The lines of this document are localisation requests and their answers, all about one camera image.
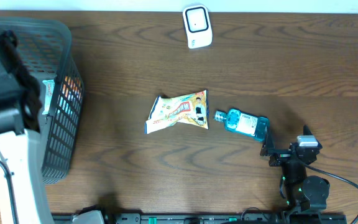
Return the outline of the teal mouthwash bottle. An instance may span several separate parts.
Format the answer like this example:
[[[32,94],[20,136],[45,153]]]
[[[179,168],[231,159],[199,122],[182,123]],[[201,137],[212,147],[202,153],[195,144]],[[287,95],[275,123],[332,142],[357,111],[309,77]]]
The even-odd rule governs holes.
[[[258,142],[264,142],[270,121],[267,117],[255,116],[232,108],[227,113],[217,110],[214,120],[224,124],[227,131],[243,134]]]

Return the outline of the yellow snack bag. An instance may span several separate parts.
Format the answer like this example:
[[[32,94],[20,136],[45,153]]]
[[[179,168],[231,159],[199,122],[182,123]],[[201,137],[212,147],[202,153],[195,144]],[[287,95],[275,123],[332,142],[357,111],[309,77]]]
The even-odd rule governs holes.
[[[209,129],[208,115],[207,90],[173,98],[158,96],[144,124],[144,133],[160,131],[177,123]]]

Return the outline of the small orange box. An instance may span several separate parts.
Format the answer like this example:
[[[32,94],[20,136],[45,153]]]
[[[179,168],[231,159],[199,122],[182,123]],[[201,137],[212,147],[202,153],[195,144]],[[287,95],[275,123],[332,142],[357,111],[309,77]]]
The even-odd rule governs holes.
[[[63,82],[62,93],[66,99],[73,101],[75,98],[78,101],[82,100],[83,85],[78,77],[66,76]]]

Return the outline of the teal wet wipes pack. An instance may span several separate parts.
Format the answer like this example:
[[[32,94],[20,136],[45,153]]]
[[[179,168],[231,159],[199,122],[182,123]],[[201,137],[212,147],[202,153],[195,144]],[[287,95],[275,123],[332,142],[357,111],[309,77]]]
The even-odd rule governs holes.
[[[52,102],[55,82],[54,80],[43,80],[42,83],[45,85],[44,111],[42,114],[48,114]]]

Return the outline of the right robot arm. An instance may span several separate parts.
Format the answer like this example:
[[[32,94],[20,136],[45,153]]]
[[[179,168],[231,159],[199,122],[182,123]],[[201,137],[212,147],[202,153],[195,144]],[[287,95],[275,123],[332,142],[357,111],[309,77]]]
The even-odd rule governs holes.
[[[306,166],[317,159],[322,148],[307,126],[288,149],[277,149],[271,131],[265,132],[260,155],[269,157],[270,167],[282,169],[280,195],[287,199],[293,213],[320,212],[327,207],[330,183],[306,172]]]

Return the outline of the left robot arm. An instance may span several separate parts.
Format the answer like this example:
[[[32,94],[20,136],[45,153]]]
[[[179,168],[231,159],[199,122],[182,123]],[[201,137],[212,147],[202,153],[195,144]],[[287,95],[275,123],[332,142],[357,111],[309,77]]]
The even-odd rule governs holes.
[[[16,47],[15,34],[0,30],[1,220],[53,223],[41,174],[40,87]]]

